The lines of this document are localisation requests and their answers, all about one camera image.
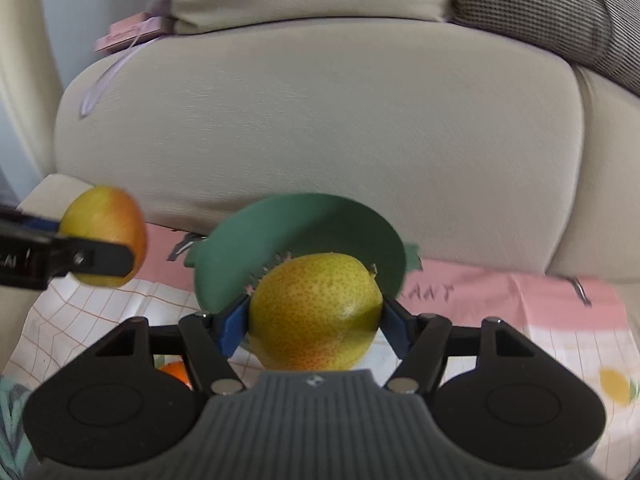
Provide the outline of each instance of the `pink cloth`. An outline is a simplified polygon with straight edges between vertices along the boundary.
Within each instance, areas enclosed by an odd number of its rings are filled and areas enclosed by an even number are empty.
[[[399,301],[412,314],[433,312],[462,326],[498,316],[519,330],[628,329],[625,306],[610,286],[589,278],[580,283],[591,306],[560,278],[422,260],[422,270],[406,277]]]
[[[193,292],[193,269],[184,266],[184,259],[189,251],[181,253],[174,262],[167,260],[174,247],[184,240],[185,234],[184,231],[147,224],[146,260],[136,278]]]

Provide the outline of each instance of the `ribbed gray cover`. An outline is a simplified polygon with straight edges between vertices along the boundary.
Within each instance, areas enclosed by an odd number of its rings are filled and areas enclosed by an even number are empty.
[[[45,462],[34,480],[601,478],[584,463],[518,472],[480,462],[442,436],[421,398],[380,389],[368,370],[320,375],[265,372],[245,393],[212,398],[193,431],[148,463],[92,472]]]

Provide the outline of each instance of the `orange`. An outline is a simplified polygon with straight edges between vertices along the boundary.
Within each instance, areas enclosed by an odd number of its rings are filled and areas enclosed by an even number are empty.
[[[188,387],[191,388],[191,381],[189,380],[189,376],[187,375],[187,368],[184,367],[184,363],[182,361],[176,361],[174,363],[169,363],[160,368],[164,373],[167,373],[179,381],[182,381]]]
[[[118,288],[131,280],[145,260],[145,219],[136,200],[124,190],[97,186],[76,198],[65,211],[60,233],[129,247],[134,256],[133,270],[124,278],[76,274],[87,285]]]

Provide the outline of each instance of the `beige sofa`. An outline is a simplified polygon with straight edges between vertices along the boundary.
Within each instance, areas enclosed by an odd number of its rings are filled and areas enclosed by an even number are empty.
[[[640,100],[599,75],[449,23],[303,20],[151,44],[80,119],[112,62],[66,90],[29,212],[111,184],[206,233],[269,194],[337,193],[431,258],[602,277],[640,323]],[[0,366],[35,298],[2,291]]]

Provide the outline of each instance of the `metal screw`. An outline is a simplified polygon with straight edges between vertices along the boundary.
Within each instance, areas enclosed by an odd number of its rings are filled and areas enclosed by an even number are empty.
[[[319,375],[312,375],[306,378],[305,383],[311,386],[312,388],[317,388],[322,383],[324,383],[324,378]]]
[[[419,387],[420,384],[409,377],[396,377],[386,384],[388,390],[391,390],[395,394],[403,395],[414,394],[418,391]]]
[[[244,390],[244,384],[235,379],[218,379],[211,383],[211,391],[216,395],[233,395]]]

